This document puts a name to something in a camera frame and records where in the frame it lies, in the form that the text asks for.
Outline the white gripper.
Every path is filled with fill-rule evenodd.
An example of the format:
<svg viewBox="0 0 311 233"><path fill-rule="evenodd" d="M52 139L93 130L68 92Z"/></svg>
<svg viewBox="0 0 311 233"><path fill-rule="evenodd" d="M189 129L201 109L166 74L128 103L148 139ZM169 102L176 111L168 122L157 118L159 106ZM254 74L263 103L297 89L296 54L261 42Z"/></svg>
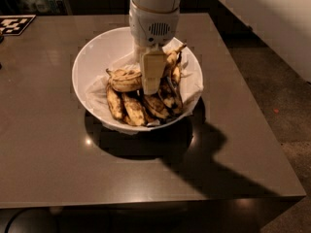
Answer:
<svg viewBox="0 0 311 233"><path fill-rule="evenodd" d="M179 10L158 13L137 6L130 1L129 25L134 38L134 59L140 63L144 93L157 93L163 75L167 56L162 49L149 49L150 46L166 45L176 32Z"/></svg>

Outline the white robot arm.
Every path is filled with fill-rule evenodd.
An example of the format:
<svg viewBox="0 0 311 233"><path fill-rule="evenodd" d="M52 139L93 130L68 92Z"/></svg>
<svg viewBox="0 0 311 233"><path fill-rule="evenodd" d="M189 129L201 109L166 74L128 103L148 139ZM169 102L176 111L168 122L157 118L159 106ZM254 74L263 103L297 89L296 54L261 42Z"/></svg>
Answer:
<svg viewBox="0 0 311 233"><path fill-rule="evenodd" d="M175 36L181 0L129 0L134 52L147 95L157 93L165 65L163 47Z"/></svg>

